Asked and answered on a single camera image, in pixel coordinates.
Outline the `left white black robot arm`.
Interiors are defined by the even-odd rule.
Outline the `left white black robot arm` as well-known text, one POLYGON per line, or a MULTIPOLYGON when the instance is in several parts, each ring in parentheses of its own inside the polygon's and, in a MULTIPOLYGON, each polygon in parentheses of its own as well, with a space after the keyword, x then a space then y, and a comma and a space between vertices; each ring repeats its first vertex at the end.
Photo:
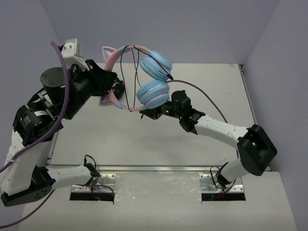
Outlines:
POLYGON ((43 87, 17 110, 12 143, 0 172, 4 206, 36 202, 55 189, 91 185, 100 178, 95 165, 88 162, 63 169, 47 165, 47 148, 63 128, 63 119, 72 119, 92 96, 112 92, 120 99, 124 93, 124 83, 116 73, 101 69, 93 60, 86 65, 86 70, 73 64, 44 71, 43 87))

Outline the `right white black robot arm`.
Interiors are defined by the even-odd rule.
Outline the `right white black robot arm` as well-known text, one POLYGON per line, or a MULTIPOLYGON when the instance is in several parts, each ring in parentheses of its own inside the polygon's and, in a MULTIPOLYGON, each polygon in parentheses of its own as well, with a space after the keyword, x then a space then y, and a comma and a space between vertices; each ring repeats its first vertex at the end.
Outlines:
POLYGON ((183 90, 172 93, 171 99, 161 106, 140 113, 153 120, 162 115, 176 118, 186 132, 211 137, 233 147, 238 158, 222 165, 215 174, 214 182, 222 188, 247 174, 261 176, 277 154, 261 126, 254 124, 246 128, 213 119, 194 109, 183 90))

